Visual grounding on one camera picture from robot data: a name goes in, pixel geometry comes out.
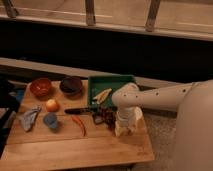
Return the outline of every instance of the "apple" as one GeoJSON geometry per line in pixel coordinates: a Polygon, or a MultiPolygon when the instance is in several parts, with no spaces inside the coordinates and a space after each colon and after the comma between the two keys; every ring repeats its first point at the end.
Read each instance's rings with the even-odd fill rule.
{"type": "Polygon", "coordinates": [[[49,99],[46,102],[46,109],[48,112],[56,112],[59,109],[59,104],[55,99],[49,99]]]}

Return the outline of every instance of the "dark floor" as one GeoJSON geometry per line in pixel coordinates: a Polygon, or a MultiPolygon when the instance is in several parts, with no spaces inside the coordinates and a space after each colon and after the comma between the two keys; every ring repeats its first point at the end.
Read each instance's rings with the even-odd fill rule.
{"type": "Polygon", "coordinates": [[[0,20],[0,56],[176,82],[213,77],[213,42],[0,20]]]}

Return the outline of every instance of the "gray cloth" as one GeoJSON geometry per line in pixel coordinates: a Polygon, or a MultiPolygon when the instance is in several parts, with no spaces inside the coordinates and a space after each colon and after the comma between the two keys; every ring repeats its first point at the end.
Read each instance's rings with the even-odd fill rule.
{"type": "Polygon", "coordinates": [[[29,131],[36,119],[37,114],[41,111],[40,106],[35,106],[32,109],[27,110],[24,114],[19,116],[19,120],[21,121],[21,125],[23,129],[27,132],[29,131]]]}

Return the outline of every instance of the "railing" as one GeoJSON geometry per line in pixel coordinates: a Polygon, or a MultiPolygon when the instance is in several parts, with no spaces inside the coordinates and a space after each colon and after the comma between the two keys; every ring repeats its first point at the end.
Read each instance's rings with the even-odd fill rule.
{"type": "Polygon", "coordinates": [[[3,19],[211,41],[212,11],[212,0],[0,1],[3,19]]]}

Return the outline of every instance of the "cloth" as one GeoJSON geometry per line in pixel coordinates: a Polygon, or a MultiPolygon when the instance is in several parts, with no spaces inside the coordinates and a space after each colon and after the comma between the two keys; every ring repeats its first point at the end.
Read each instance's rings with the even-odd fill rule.
{"type": "Polygon", "coordinates": [[[9,118],[5,122],[3,128],[5,128],[5,129],[6,128],[11,128],[15,118],[16,118],[16,112],[12,111],[10,116],[9,116],[9,118]]]}
{"type": "Polygon", "coordinates": [[[21,116],[19,116],[21,125],[26,132],[32,128],[32,126],[35,122],[36,116],[40,111],[41,111],[41,107],[35,106],[32,109],[27,110],[21,116]]]}
{"type": "Polygon", "coordinates": [[[0,76],[0,95],[6,95],[14,89],[14,85],[6,78],[0,76]]]}
{"type": "Polygon", "coordinates": [[[6,108],[0,108],[0,119],[3,117],[6,111],[7,111],[6,108]]]}

